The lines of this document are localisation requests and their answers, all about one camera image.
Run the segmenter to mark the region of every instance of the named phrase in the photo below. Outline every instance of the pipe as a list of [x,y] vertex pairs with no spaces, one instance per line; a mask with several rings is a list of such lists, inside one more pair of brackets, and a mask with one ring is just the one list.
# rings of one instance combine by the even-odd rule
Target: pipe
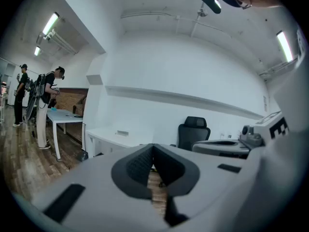
[[61,48],[65,49],[68,53],[72,53],[69,51],[65,46],[63,46],[60,42],[55,41],[53,38],[50,38],[53,42],[55,42],[57,45],[59,45]]
[[72,52],[74,52],[75,54],[77,53],[77,51],[68,43],[66,42],[59,34],[57,34],[55,32],[54,36],[56,36],[56,38],[61,41],[68,49],[70,49]]
[[[176,18],[175,15],[171,15],[171,14],[167,14],[167,13],[160,13],[160,12],[155,12],[155,13],[137,13],[137,14],[127,14],[127,15],[123,15],[121,16],[120,18],[123,19],[123,18],[129,18],[129,17],[135,17],[135,16],[142,16],[142,15],[164,15],[164,16],[170,16],[170,17],[174,17]],[[200,23],[199,21],[196,21],[196,20],[193,20],[193,19],[190,19],[190,18],[184,18],[184,17],[180,17],[179,20],[187,20],[187,21],[192,21],[192,22],[197,22],[199,25],[201,26],[204,26],[204,27],[208,27],[208,28],[211,28],[211,29],[215,29],[215,30],[218,30],[226,35],[228,35],[230,38],[232,38],[231,35],[229,35],[227,32],[224,32],[220,29],[217,29],[217,28],[214,28],[212,26],[209,26],[209,25],[206,25],[206,24],[203,24],[203,23]]]
[[178,19],[177,19],[177,27],[176,27],[176,32],[175,32],[175,34],[177,34],[177,33],[178,33],[179,22],[180,22],[180,18],[178,18]]
[[291,64],[294,64],[296,61],[297,61],[297,58],[293,59],[291,62],[285,62],[285,63],[277,64],[277,65],[270,67],[269,69],[263,71],[262,73],[259,74],[259,76],[264,75],[264,74],[269,74],[271,71],[272,71],[272,73],[276,73],[276,72],[282,70],[283,68],[286,68],[286,67],[290,66]]
[[191,38],[192,38],[192,36],[193,36],[193,34],[194,34],[194,32],[195,32],[195,29],[197,29],[197,22],[199,21],[200,18],[201,18],[201,17],[198,15],[198,16],[197,16],[197,19],[196,19],[196,21],[195,21],[195,24],[194,24],[194,26],[193,26],[193,29],[192,29],[192,31],[191,31],[191,35],[190,35]]

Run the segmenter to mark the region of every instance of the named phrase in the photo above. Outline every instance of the white desk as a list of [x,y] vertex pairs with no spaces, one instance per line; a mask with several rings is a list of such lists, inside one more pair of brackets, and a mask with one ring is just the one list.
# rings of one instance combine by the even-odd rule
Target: white desk
[[150,144],[153,141],[152,134],[129,132],[129,136],[122,136],[116,133],[117,129],[110,127],[86,130],[86,135],[90,139],[90,144],[86,148],[88,157],[92,158],[96,155],[95,147],[97,141],[105,144],[105,154],[141,144]]
[[74,116],[78,116],[78,115],[73,114],[67,110],[57,109],[56,111],[53,111],[50,108],[47,110],[47,116],[53,122],[55,150],[56,150],[57,160],[60,160],[61,157],[59,153],[58,140],[57,140],[57,124],[63,123],[63,133],[66,134],[67,132],[66,123],[82,122],[83,118],[75,118]]

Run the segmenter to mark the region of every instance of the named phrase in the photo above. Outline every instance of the cable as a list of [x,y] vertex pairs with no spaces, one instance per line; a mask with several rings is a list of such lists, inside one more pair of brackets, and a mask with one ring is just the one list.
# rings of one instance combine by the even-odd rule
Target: cable
[[46,106],[46,103],[44,103],[44,107],[40,107],[40,103],[38,104],[40,109],[43,109]]
[[[148,12],[148,13],[127,14],[127,15],[122,15],[120,18],[123,19],[123,18],[134,17],[134,16],[143,16],[143,15],[163,15],[163,16],[170,16],[170,17],[176,18],[175,15],[171,15],[171,14],[168,14],[168,13],[161,13],[161,12],[153,12],[153,13],[152,12]],[[220,31],[220,32],[222,32],[224,34],[227,34],[230,38],[232,38],[232,36],[229,35],[227,32],[224,32],[221,29],[217,29],[215,27],[203,24],[203,23],[201,23],[201,22],[199,22],[197,20],[190,19],[190,18],[184,18],[184,17],[180,17],[179,20],[187,20],[187,21],[196,22],[196,23],[198,23],[201,26],[208,27],[208,28],[211,28],[211,29],[214,29],[214,30],[218,30],[218,31]]]
[[[52,149],[50,149],[50,154],[51,154],[53,157],[55,157],[56,160],[57,160],[57,156],[53,154]],[[64,161],[57,161],[57,162],[63,163],[63,164],[67,167],[67,169],[70,170],[70,167],[68,167],[68,166],[64,163]]]

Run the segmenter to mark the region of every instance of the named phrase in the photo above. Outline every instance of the fluorescent light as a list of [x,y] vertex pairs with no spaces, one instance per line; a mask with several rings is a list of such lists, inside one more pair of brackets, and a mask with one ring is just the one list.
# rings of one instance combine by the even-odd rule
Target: fluorescent light
[[280,44],[283,48],[283,51],[284,51],[284,54],[285,54],[285,57],[286,57],[286,61],[287,62],[292,61],[293,60],[292,52],[291,52],[290,46],[288,44],[288,41],[286,40],[284,32],[282,32],[282,31],[279,32],[277,34],[277,37],[278,37],[278,40],[280,41]]
[[219,3],[218,0],[215,0],[214,2],[219,6],[219,8],[221,8],[220,3]]
[[35,48],[35,52],[34,55],[37,56],[39,54],[40,48],[37,46],[37,48]]
[[44,27],[43,34],[47,34],[50,28],[53,26],[55,21],[58,19],[59,15],[57,13],[53,13],[52,17],[47,22],[46,26]]

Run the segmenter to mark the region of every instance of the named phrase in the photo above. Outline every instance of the white pants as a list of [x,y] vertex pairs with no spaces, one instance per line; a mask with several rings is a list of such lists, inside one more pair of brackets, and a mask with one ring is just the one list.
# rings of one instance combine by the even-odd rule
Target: white pants
[[43,148],[46,146],[46,114],[48,104],[40,98],[37,106],[37,135],[38,145]]

